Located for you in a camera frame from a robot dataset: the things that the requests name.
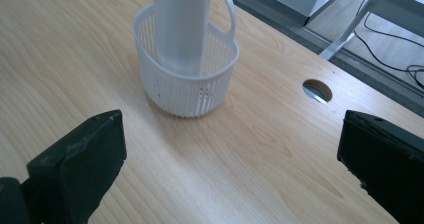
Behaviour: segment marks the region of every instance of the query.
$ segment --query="wood grain surface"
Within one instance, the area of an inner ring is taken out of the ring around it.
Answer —
[[[424,137],[424,119],[237,9],[225,102],[196,119],[155,106],[132,23],[153,0],[0,0],[0,176],[87,118],[124,115],[128,159],[91,223],[395,223],[336,160],[347,109]],[[211,19],[229,26],[222,0]],[[302,90],[326,83],[320,104]]]

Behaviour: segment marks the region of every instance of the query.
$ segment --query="perforated basket wall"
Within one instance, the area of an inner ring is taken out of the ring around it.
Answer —
[[[147,95],[163,110],[181,117],[204,115],[225,98],[239,48],[234,36],[209,23],[202,74],[172,73],[158,64],[155,52],[154,8],[142,9],[134,21],[141,82]]]

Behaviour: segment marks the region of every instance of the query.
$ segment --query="round hole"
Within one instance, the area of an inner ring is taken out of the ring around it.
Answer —
[[[315,79],[306,80],[303,83],[303,91],[309,98],[319,103],[327,103],[333,98],[330,88],[324,82]]]

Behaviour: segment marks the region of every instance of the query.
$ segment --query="white cylinder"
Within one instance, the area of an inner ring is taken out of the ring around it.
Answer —
[[[171,72],[199,76],[210,0],[154,0],[158,62]]]

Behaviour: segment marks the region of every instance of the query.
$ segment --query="basket rim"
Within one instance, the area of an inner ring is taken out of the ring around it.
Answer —
[[[218,70],[217,72],[214,72],[212,74],[209,75],[205,75],[205,76],[188,76],[188,75],[181,75],[175,72],[172,72],[166,68],[164,68],[163,66],[161,66],[144,48],[144,46],[141,44],[141,38],[140,38],[140,33],[139,33],[139,29],[138,26],[140,25],[140,22],[142,19],[143,14],[148,13],[148,12],[153,12],[153,4],[149,4],[146,7],[142,8],[140,11],[137,12],[135,19],[134,19],[134,24],[133,24],[133,33],[134,33],[134,38],[137,44],[137,48],[140,48],[141,51],[147,56],[147,58],[149,59],[149,61],[151,61],[157,68],[159,68],[162,72],[165,72],[166,74],[176,78],[176,79],[180,79],[180,80],[185,80],[185,81],[205,81],[205,80],[210,80],[210,79],[215,79],[218,76],[223,75],[224,73],[226,73],[229,69],[233,68],[236,61],[239,58],[240,55],[240,48],[237,44],[237,41],[235,40],[235,38],[232,40],[235,48],[236,48],[236,52],[234,55],[234,58],[228,63],[226,64],[223,68],[221,68],[220,70]],[[218,26],[216,26],[215,24],[213,24],[212,22],[209,22],[209,25],[212,28],[217,29],[220,32],[223,32]]]

